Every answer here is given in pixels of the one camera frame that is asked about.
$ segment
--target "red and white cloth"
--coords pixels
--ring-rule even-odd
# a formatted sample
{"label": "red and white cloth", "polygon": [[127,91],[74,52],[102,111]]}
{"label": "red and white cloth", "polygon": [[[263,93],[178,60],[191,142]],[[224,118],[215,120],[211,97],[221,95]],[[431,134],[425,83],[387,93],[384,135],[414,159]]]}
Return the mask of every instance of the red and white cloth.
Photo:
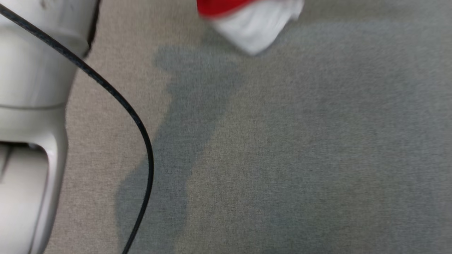
{"label": "red and white cloth", "polygon": [[221,35],[250,55],[268,48],[304,0],[197,0],[199,14]]}

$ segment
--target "white plastic housing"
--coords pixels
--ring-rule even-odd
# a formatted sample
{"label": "white plastic housing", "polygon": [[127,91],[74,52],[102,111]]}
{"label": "white plastic housing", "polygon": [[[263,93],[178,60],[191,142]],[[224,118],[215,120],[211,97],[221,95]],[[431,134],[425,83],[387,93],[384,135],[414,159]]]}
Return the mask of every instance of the white plastic housing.
{"label": "white plastic housing", "polygon": [[[96,0],[0,3],[78,56],[88,49]],[[65,113],[76,71],[54,49],[0,15],[0,142],[35,144],[43,150],[8,158],[0,149],[0,160],[7,160],[7,165],[0,161],[5,169],[0,173],[0,254],[41,254],[46,248],[66,163]]]}
{"label": "white plastic housing", "polygon": [[[95,0],[0,0],[81,56]],[[0,106],[48,108],[68,100],[76,67],[0,15]]]}

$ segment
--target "gray carpet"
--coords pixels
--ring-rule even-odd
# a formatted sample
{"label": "gray carpet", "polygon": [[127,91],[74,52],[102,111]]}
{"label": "gray carpet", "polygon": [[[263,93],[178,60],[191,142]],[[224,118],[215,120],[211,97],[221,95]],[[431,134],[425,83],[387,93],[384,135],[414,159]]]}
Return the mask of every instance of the gray carpet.
{"label": "gray carpet", "polygon": [[[109,0],[88,59],[141,115],[131,253],[452,253],[452,2],[307,0],[257,57],[195,0]],[[79,73],[47,254],[120,253],[133,121]]]}

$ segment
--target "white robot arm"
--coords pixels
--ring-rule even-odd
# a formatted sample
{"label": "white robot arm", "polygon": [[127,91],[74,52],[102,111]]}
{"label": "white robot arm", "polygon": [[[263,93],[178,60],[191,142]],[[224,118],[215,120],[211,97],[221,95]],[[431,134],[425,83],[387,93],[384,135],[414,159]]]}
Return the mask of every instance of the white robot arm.
{"label": "white robot arm", "polygon": [[[83,57],[98,0],[0,0]],[[0,254],[41,254],[66,162],[66,103],[77,67],[0,15]]]}

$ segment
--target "black cable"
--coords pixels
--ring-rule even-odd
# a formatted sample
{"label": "black cable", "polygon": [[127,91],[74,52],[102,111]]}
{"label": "black cable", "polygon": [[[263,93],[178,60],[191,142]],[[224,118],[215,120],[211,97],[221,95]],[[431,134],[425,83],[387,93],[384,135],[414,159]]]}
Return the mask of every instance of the black cable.
{"label": "black cable", "polygon": [[73,64],[75,64],[77,67],[79,67],[82,71],[88,74],[88,76],[93,78],[97,83],[99,83],[99,85],[104,87],[127,110],[127,112],[130,114],[130,116],[133,118],[138,128],[140,129],[141,135],[143,136],[144,143],[146,145],[147,158],[149,163],[149,175],[147,180],[146,193],[143,199],[143,204],[141,205],[140,213],[138,214],[138,218],[137,221],[135,222],[132,233],[130,234],[129,240],[127,241],[126,246],[124,247],[124,250],[122,252],[122,254],[126,254],[129,251],[130,246],[132,245],[132,242],[135,239],[135,236],[138,232],[138,228],[140,227],[141,221],[143,220],[143,216],[146,212],[147,204],[149,202],[149,197],[151,196],[152,183],[154,181],[154,156],[152,153],[152,145],[143,122],[141,121],[140,117],[137,115],[135,110],[132,108],[132,106],[127,102],[127,100],[118,91],[116,91],[116,89],[107,80],[105,80],[101,75],[99,75],[93,68],[87,65],[76,54],[72,53],[65,46],[61,45],[61,43],[50,37],[48,34],[43,32],[36,26],[32,25],[24,18],[20,17],[10,9],[6,8],[2,4],[0,4],[0,14],[5,16],[12,22],[16,23],[23,29],[27,30],[32,35],[36,36],[41,41],[45,42],[47,45],[51,46],[53,49],[58,51],[60,54],[62,54],[64,57],[70,60]]}

